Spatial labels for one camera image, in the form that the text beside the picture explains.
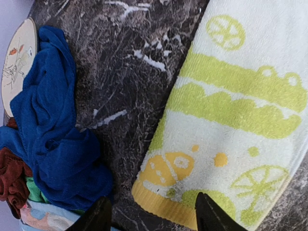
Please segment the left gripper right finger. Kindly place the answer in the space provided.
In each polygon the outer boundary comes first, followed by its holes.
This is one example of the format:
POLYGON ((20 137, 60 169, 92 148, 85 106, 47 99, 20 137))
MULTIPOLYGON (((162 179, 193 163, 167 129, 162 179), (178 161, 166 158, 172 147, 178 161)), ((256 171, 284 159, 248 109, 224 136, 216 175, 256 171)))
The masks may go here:
POLYGON ((206 193, 198 193, 195 211, 198 231, 247 231, 206 193))

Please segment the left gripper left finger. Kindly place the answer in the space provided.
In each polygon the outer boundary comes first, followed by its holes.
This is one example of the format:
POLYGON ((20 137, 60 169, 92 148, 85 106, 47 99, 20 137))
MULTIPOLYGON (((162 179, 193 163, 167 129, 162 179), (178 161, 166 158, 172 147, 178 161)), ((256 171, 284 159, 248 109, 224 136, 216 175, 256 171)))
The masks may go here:
POLYGON ((110 231, 111 226, 112 204, 107 197, 100 197, 65 231, 110 231))

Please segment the yellow green patterned towel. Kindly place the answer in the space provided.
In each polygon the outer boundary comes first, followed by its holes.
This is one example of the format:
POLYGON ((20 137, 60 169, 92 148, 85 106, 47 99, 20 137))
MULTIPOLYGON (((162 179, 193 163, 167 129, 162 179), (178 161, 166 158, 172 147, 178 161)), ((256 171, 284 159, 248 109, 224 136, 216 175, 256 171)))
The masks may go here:
POLYGON ((307 1, 211 0, 132 196, 195 230, 207 193, 254 231, 307 150, 307 1))

